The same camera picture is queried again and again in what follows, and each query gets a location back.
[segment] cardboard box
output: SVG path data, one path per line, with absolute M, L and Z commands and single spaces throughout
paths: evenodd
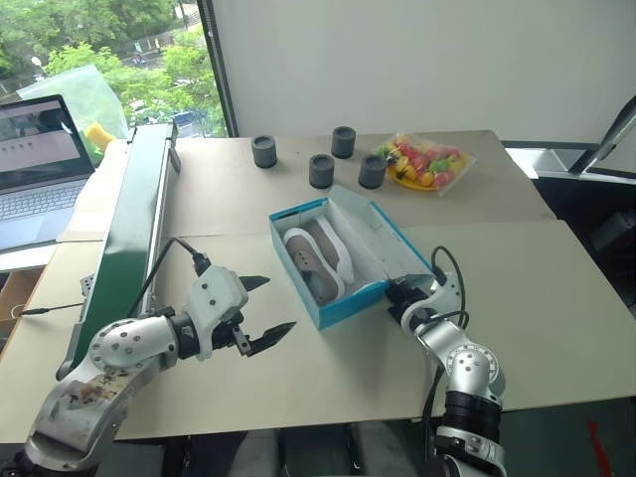
M 20 319 L 11 317 L 11 309 L 29 301 L 41 274 L 42 268 L 16 270 L 9 274 L 4 287 L 0 290 L 0 337 L 11 338 L 11 333 Z
M 356 281 L 338 301 L 318 306 L 283 243 L 292 227 L 324 215 L 351 255 Z M 269 216 L 271 237 L 287 273 L 318 329 L 331 326 L 382 299 L 389 280 L 431 274 L 431 266 L 373 201 L 334 186 L 325 199 Z

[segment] table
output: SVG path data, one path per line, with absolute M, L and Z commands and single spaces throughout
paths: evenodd
M 412 227 L 421 250 L 446 244 L 465 275 L 469 333 L 493 349 L 507 379 L 504 409 L 636 394 L 636 322 L 559 221 Z M 284 321 L 296 327 L 262 355 L 217 351 L 160 375 L 135 398 L 118 437 L 413 417 L 421 412 L 431 369 L 415 340 L 381 303 L 323 332 L 314 327 L 267 234 L 189 238 L 216 263 L 264 274 L 250 294 L 244 329 L 252 336 Z M 61 243 L 29 306 L 80 299 L 79 279 L 100 244 Z M 251 253 L 242 251 L 249 248 Z M 175 249 L 159 296 L 178 307 L 194 279 Z M 0 442 L 19 442 L 46 394 L 77 310 L 22 319 L 0 362 Z M 24 379 L 29 370 L 30 379 Z M 443 398 L 437 398 L 440 413 Z
M 49 263 L 56 248 L 54 243 L 10 251 L 0 251 L 0 273 L 3 271 L 37 268 Z
M 388 134 L 358 136 L 354 156 L 336 159 L 334 182 L 375 200 L 399 227 L 555 218 L 492 131 L 424 136 L 456 145 L 478 158 L 444 198 L 422 197 L 390 179 L 373 191 L 358 184 L 362 158 L 389 139 Z M 125 146 L 124 141 L 108 146 L 102 166 L 79 195 L 77 212 L 59 241 L 102 239 L 125 167 Z M 330 147 L 330 136 L 276 137 L 278 163 L 271 169 L 258 169 L 249 138 L 179 139 L 183 169 L 167 211 L 167 233 L 181 237 L 266 233 L 269 214 L 328 193 L 309 185 L 308 168 L 312 155 L 328 153 Z

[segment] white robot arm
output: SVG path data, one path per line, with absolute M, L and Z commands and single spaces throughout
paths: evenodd
M 446 412 L 434 437 L 436 454 L 425 456 L 424 475 L 506 477 L 504 449 L 499 445 L 504 375 L 496 355 L 466 334 L 468 315 L 461 272 L 450 252 L 439 248 L 448 253 L 455 272 L 444 273 L 435 266 L 437 280 L 432 293 L 412 286 L 409 277 L 395 280 L 387 291 L 390 313 L 449 377 Z M 459 324 L 451 321 L 453 316 L 459 317 Z M 432 407 L 435 387 L 436 382 L 425 413 Z
M 178 359 L 212 356 L 237 345 L 251 356 L 276 344 L 285 323 L 251 341 L 239 327 L 247 292 L 268 281 L 219 266 L 198 269 L 182 313 L 118 320 L 91 340 L 81 363 L 47 397 L 25 444 L 31 462 L 49 471 L 89 474 L 126 418 L 130 400 Z

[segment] shoe box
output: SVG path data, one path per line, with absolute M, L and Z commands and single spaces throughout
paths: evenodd
M 326 217 L 353 262 L 355 280 L 337 301 L 319 306 L 289 255 L 283 236 L 320 216 Z M 341 186 L 326 198 L 269 216 L 274 249 L 318 329 L 324 329 L 377 303 L 389 281 L 406 274 L 431 275 L 428 261 L 375 202 Z

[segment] black wire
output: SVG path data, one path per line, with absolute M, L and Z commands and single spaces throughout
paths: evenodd
M 468 315 L 468 312 L 464 310 L 455 310 L 448 313 L 442 313 L 441 315 L 433 315 L 430 317 L 430 322 L 445 320 L 446 318 L 452 318 L 453 316 L 459 316 L 457 325 L 465 330 L 468 326 L 470 316 Z
M 450 252 L 450 250 L 446 248 L 444 245 L 438 245 L 436 248 L 433 249 L 433 252 L 430 255 L 430 262 L 433 266 L 433 270 L 437 268 L 436 258 L 437 258 L 437 253 L 440 250 L 446 254 L 448 259 L 452 262 L 453 267 L 455 268 L 455 273 L 457 273 L 457 282 L 459 283 L 459 292 L 461 293 L 461 304 L 459 306 L 459 309 L 461 311 L 465 311 L 466 310 L 466 287 L 464 286 L 464 277 L 461 274 L 461 269 L 459 268 L 459 264 L 457 263 L 457 260 L 455 259 L 453 254 Z
M 457 263 L 457 260 L 455 259 L 453 254 L 450 252 L 450 250 L 443 245 L 439 245 L 436 248 L 434 248 L 432 254 L 430 255 L 430 262 L 433 267 L 433 271 L 435 273 L 437 272 L 443 273 L 441 269 L 437 267 L 437 263 L 436 263 L 437 254 L 440 251 L 444 252 L 444 254 L 448 257 L 448 259 L 453 264 L 453 267 L 455 268 L 455 273 L 457 274 L 457 283 L 459 284 L 459 293 L 461 295 L 460 296 L 461 301 L 460 301 L 460 307 L 459 307 L 460 309 L 451 311 L 448 313 L 442 313 L 440 315 L 435 315 L 435 316 L 432 316 L 431 318 L 433 321 L 438 321 L 438 320 L 441 321 L 446 318 L 451 318 L 453 316 L 459 316 L 457 324 L 459 327 L 465 330 L 466 327 L 468 326 L 470 317 L 468 315 L 468 312 L 466 311 L 466 287 L 464 286 L 464 277 L 461 274 L 461 269 L 459 268 L 459 264 Z M 446 369 L 443 365 L 437 365 L 437 369 L 435 370 L 435 376 L 433 377 L 433 382 L 430 386 L 430 390 L 428 390 L 428 396 L 426 396 L 424 408 L 421 412 L 424 464 L 426 464 L 426 462 L 428 462 L 430 459 L 433 458 L 433 446 L 430 445 L 432 441 L 431 420 L 432 420 L 433 404 L 435 401 L 437 386 L 439 385 L 439 382 L 441 381 L 441 378 L 442 376 L 444 376 L 445 372 L 446 372 Z
M 72 303 L 71 305 L 62 305 L 62 306 L 53 306 L 51 308 L 32 308 L 30 310 L 23 310 L 20 313 L 20 316 L 23 315 L 42 315 L 44 313 L 49 313 L 50 311 L 53 310 L 63 310 L 65 308 L 71 308 L 73 306 L 82 306 L 83 302 L 81 303 Z
M 168 250 L 170 249 L 170 245 L 172 245 L 174 242 L 176 242 L 180 246 L 182 246 L 193 257 L 194 257 L 195 254 L 198 254 L 198 252 L 191 245 L 189 245 L 186 241 L 184 241 L 183 239 L 178 238 L 178 237 L 169 238 L 168 241 L 166 242 L 166 244 L 163 245 L 163 248 L 161 249 L 161 252 L 159 253 L 159 256 L 157 256 L 157 259 L 155 260 L 155 263 L 152 265 L 152 268 L 150 269 L 150 273 L 148 273 L 148 277 L 143 282 L 143 285 L 141 285 L 141 289 L 139 290 L 139 293 L 137 293 L 137 296 L 135 297 L 135 300 L 132 302 L 132 305 L 130 305 L 130 308 L 128 309 L 128 312 L 126 313 L 126 318 L 132 317 L 132 314 L 137 310 L 137 307 L 139 306 L 139 303 L 141 303 L 141 300 L 143 299 L 144 293 L 146 292 L 146 290 L 150 286 L 150 283 L 152 283 L 152 280 L 154 279 L 155 275 L 157 274 L 157 271 L 159 270 L 159 266 L 161 265 L 161 262 L 163 261 L 163 259 L 168 254 Z
M 423 453 L 424 453 L 424 463 L 428 462 L 428 460 L 433 458 L 433 446 L 430 445 L 433 432 L 431 415 L 433 412 L 433 402 L 435 401 L 435 391 L 437 390 L 437 385 L 441 381 L 441 377 L 444 376 L 446 369 L 438 365 L 435 370 L 435 376 L 433 378 L 433 382 L 430 385 L 430 391 L 428 392 L 428 396 L 426 397 L 426 402 L 424 403 L 424 409 L 421 413 L 421 432 L 422 432 L 422 443 L 423 443 Z

